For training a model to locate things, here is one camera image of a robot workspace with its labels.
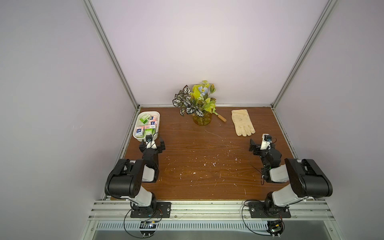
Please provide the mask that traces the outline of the white plastic storage box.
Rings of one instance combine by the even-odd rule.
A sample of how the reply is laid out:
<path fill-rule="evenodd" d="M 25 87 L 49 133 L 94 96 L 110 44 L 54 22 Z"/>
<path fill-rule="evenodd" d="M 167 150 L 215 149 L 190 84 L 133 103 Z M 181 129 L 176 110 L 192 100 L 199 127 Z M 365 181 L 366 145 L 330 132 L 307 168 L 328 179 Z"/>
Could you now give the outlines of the white plastic storage box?
<path fill-rule="evenodd" d="M 160 113 L 157 111 L 146 111 L 138 115 L 133 131 L 133 137 L 141 142 L 146 141 L 146 136 L 151 135 L 153 140 L 159 136 Z"/>

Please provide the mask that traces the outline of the blue pink Tempo pack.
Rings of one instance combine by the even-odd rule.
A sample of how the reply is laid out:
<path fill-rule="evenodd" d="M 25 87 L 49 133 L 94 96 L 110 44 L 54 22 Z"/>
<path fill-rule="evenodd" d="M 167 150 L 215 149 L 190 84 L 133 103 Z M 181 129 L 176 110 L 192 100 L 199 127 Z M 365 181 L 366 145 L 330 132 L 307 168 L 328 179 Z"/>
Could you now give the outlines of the blue pink Tempo pack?
<path fill-rule="evenodd" d="M 145 127 L 144 126 L 136 127 L 136 130 L 134 132 L 134 137 L 135 138 L 143 138 L 144 135 L 145 135 Z"/>

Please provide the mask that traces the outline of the pink Tempo tissue pack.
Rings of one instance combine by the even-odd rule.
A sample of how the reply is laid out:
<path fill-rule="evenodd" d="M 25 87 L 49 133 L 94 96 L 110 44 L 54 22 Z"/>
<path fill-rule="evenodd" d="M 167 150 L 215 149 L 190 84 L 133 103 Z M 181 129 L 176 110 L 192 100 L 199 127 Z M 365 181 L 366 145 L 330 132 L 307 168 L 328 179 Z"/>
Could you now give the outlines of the pink Tempo tissue pack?
<path fill-rule="evenodd" d="M 148 125 L 153 125 L 153 126 L 158 126 L 158 117 L 157 116 L 151 116 L 149 121 L 148 121 Z"/>

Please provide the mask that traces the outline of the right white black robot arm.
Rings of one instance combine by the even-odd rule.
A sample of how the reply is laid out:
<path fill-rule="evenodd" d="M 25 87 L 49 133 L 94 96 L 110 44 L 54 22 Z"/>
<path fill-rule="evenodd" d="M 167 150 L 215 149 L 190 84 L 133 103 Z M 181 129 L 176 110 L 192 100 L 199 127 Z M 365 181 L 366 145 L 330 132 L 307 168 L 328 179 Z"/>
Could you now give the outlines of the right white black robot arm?
<path fill-rule="evenodd" d="M 267 194 L 263 211 L 269 214 L 286 212 L 290 205 L 304 200 L 330 197 L 333 186 L 313 159 L 284 159 L 276 149 L 272 136 L 264 134 L 260 144 L 250 140 L 249 151 L 260 157 L 262 182 L 272 184 L 289 183 L 282 189 Z"/>

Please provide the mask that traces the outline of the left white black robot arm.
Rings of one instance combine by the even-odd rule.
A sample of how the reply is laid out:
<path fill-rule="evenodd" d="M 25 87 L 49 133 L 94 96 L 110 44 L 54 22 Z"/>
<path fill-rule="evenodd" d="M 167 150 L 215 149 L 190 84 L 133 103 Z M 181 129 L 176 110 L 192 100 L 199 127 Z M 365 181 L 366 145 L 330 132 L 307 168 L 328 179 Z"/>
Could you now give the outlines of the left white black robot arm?
<path fill-rule="evenodd" d="M 120 159 L 109 173 L 105 183 L 105 194 L 115 199 L 128 200 L 135 211 L 154 212 L 157 200 L 154 193 L 147 191 L 142 183 L 156 183 L 159 174 L 159 154 L 165 149 L 165 142 L 141 142 L 142 157 L 137 160 Z"/>

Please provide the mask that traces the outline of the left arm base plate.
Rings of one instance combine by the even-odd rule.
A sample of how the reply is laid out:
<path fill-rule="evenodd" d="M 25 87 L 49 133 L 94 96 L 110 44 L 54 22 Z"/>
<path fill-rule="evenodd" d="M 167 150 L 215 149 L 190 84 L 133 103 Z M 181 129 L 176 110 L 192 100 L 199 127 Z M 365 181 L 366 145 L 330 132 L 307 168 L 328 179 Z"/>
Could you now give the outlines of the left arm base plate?
<path fill-rule="evenodd" d="M 130 217 L 131 218 L 169 218 L 171 215 L 172 203 L 171 202 L 158 202 L 151 204 L 148 207 L 133 206 Z"/>

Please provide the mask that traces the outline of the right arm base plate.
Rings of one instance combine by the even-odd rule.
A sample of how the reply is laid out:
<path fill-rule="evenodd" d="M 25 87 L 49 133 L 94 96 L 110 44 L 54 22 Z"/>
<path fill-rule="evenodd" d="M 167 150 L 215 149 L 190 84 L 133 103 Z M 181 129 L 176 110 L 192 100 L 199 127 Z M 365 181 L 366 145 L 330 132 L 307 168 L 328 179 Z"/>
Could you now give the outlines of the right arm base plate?
<path fill-rule="evenodd" d="M 275 205 L 268 205 L 261 201 L 246 202 L 246 207 L 249 209 L 251 218 L 289 219 L 292 217 L 288 207 L 276 207 Z"/>

